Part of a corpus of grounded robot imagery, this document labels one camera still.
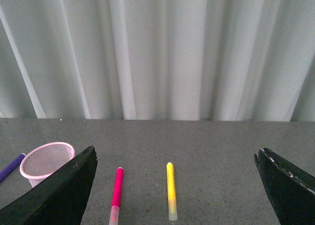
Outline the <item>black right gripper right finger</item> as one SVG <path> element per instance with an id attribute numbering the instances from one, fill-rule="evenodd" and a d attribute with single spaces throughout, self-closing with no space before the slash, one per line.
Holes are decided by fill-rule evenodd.
<path id="1" fill-rule="evenodd" d="M 315 223 L 315 177 L 268 148 L 254 155 L 265 192 L 282 225 Z"/>

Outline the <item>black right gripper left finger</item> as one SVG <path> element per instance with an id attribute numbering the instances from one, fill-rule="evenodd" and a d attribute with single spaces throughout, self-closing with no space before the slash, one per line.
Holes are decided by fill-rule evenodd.
<path id="1" fill-rule="evenodd" d="M 48 178 L 0 211 L 2 225 L 79 225 L 97 168 L 89 146 Z"/>

